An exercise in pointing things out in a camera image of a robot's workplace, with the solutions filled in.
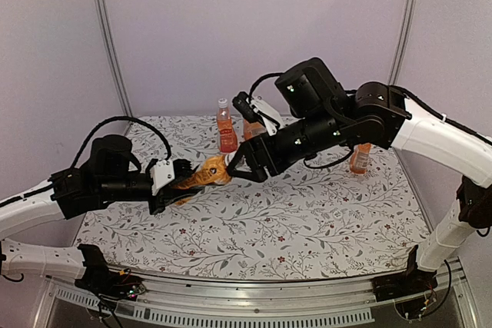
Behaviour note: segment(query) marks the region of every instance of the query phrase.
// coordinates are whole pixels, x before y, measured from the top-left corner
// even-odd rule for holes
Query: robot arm
[[[137,170],[130,171],[133,163]],[[91,156],[80,168],[53,174],[25,194],[0,203],[0,274],[33,273],[75,279],[75,285],[99,294],[135,298],[132,287],[140,278],[111,272],[95,245],[43,247],[5,239],[22,230],[53,220],[70,219],[113,201],[147,201],[149,212],[190,197],[200,189],[178,190],[172,184],[193,174],[185,160],[151,161],[145,173],[131,153],[131,142],[118,135],[93,141]],[[124,286],[118,286],[125,279]]]
[[[335,145],[352,148],[370,142],[379,147],[412,151],[463,174],[463,182],[447,216],[408,257],[407,270],[373,280],[379,300],[435,287],[436,270],[476,229],[492,226],[492,142],[446,120],[409,91],[368,82],[344,91],[324,63],[313,58],[282,74],[276,87],[299,121],[253,137],[241,144],[228,165],[232,177],[262,182],[300,159]],[[240,93],[234,106],[249,121],[264,121]],[[251,171],[236,167],[245,158]]]

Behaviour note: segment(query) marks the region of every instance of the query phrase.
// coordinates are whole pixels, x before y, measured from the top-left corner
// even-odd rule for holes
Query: white bottle cap
[[[218,99],[218,107],[219,108],[227,108],[229,105],[228,100],[226,98]]]

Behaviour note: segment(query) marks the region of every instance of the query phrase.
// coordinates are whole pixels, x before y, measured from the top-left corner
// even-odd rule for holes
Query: floral pattern
[[[173,158],[200,164],[216,155],[214,117],[147,117]],[[240,120],[237,119],[237,132]],[[143,167],[165,156],[146,128],[128,133]],[[347,149],[333,147],[314,164]],[[145,203],[116,203],[86,214],[76,243],[98,245],[108,262],[200,277],[290,280],[351,277],[404,267],[428,229],[392,151],[373,147],[368,172],[347,162],[312,170],[302,162],[263,184],[234,179],[208,187],[158,216]]]

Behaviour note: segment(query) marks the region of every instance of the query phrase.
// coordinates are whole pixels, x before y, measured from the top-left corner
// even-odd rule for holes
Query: table
[[[198,165],[218,153],[212,116],[142,119],[164,133],[173,158]],[[146,128],[133,124],[128,137],[143,167],[165,156]],[[334,147],[314,163],[346,150]],[[297,163],[263,184],[234,179],[156,217],[145,203],[115,203],[85,215],[75,244],[98,245],[117,266],[195,277],[306,280],[400,270],[429,231],[394,152],[373,147],[370,158],[365,175],[348,163],[322,171]]]

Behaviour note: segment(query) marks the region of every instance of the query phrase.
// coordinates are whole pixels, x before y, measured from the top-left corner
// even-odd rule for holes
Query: orange bottle
[[[355,174],[365,174],[367,172],[371,146],[371,144],[360,144],[355,148],[351,156],[351,171]]]
[[[267,129],[263,127],[261,123],[249,123],[244,119],[243,137],[245,141],[253,138],[254,136],[258,136],[259,134],[263,134],[266,131]]]
[[[238,136],[234,132],[227,99],[218,99],[218,148],[221,153],[231,153],[238,149]]]

